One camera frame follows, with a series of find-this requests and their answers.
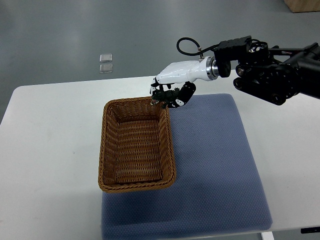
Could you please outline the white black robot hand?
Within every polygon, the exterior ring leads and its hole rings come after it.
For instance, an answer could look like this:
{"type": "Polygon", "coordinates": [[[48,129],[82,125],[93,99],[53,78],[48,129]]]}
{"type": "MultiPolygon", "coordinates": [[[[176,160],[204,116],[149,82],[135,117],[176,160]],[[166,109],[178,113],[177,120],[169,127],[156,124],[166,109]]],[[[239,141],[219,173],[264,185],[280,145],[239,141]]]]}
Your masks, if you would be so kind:
{"type": "Polygon", "coordinates": [[[220,75],[216,60],[212,56],[202,60],[173,62],[153,78],[150,94],[153,96],[155,89],[168,91],[179,88],[178,97],[167,108],[182,107],[195,93],[196,80],[213,81],[220,75]]]}

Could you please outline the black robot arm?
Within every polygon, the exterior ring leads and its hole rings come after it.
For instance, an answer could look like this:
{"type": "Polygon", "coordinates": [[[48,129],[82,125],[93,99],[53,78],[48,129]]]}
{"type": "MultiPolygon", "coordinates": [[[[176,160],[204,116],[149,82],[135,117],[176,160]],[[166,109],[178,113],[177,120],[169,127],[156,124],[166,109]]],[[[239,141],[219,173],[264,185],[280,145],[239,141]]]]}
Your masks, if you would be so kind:
{"type": "Polygon", "coordinates": [[[230,75],[231,62],[238,62],[233,85],[241,92],[277,106],[297,94],[320,97],[320,46],[316,42],[303,48],[280,48],[245,36],[221,41],[211,50],[222,78],[230,75]]]}

